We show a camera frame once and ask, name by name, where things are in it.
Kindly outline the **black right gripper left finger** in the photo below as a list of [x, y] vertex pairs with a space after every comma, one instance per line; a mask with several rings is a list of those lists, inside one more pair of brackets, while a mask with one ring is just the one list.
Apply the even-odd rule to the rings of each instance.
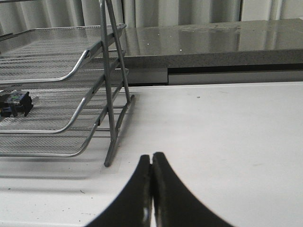
[[131, 178], [111, 204], [88, 227], [149, 227], [152, 214], [150, 157], [142, 155]]

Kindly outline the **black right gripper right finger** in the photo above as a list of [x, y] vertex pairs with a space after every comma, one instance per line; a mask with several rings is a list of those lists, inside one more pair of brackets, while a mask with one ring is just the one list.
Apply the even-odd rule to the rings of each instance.
[[153, 154], [152, 191], [158, 227], [231, 226], [191, 193], [162, 152]]

